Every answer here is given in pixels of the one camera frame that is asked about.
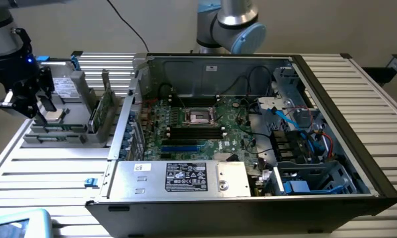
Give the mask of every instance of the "circuit board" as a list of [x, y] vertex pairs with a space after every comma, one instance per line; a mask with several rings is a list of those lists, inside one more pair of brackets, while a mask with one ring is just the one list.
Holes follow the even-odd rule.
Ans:
[[[242, 140], [248, 145], [254, 136], [244, 133], [236, 123], [236, 117], [246, 121], [246, 105], [238, 103], [234, 97], [222, 98], [218, 105], [211, 108], [176, 108], [171, 107], [168, 102], [160, 100], [143, 108], [142, 125], [146, 134], [147, 148], [144, 160], [226, 160], [236, 154], [240, 161], [244, 161], [247, 167], [254, 167], [258, 157], [250, 152], [256, 152], [255, 147], [250, 147], [250, 152], [242, 146]], [[200, 127], [198, 124], [188, 124], [187, 112], [195, 110], [211, 110], [214, 112], [212, 127], [224, 127], [227, 135], [223, 139], [199, 139], [199, 150], [194, 152], [162, 152], [163, 141], [167, 140], [168, 125], [182, 128]], [[251, 126], [243, 124], [242, 128], [251, 131]], [[162, 155], [171, 154], [171, 158], [162, 158]]]

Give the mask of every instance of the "metal workbench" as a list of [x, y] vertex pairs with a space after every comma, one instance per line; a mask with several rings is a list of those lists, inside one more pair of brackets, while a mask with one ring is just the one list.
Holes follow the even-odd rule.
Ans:
[[[303, 57], [397, 189], [397, 103], [352, 59]], [[132, 61], [134, 54], [84, 53], [80, 64], [90, 86], [104, 89], [102, 69], [110, 69], [112, 88], [126, 96]], [[27, 120], [0, 155], [0, 215], [43, 207], [52, 215], [56, 237], [110, 237], [84, 208], [100, 188], [84, 188], [84, 181], [107, 170], [112, 138], [100, 149], [24, 149], [30, 124]], [[376, 217], [356, 218], [332, 234], [275, 237], [397, 238], [397, 204]]]

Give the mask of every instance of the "motherboard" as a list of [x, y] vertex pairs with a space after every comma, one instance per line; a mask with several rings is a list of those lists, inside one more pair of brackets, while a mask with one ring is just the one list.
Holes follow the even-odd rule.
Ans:
[[235, 97], [146, 102], [140, 116], [144, 160], [235, 159], [254, 167], [258, 156], [254, 136], [244, 132], [251, 131], [246, 107]]

